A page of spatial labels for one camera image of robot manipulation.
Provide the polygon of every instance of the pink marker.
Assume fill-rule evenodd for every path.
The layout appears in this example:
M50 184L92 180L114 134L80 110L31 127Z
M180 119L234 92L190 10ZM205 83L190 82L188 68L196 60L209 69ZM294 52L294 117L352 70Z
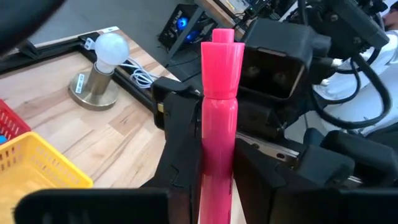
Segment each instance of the pink marker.
M229 224L232 162L238 118L239 78L244 43L234 43L233 29L214 29L213 41L201 43L204 99L201 114L203 175L202 224Z

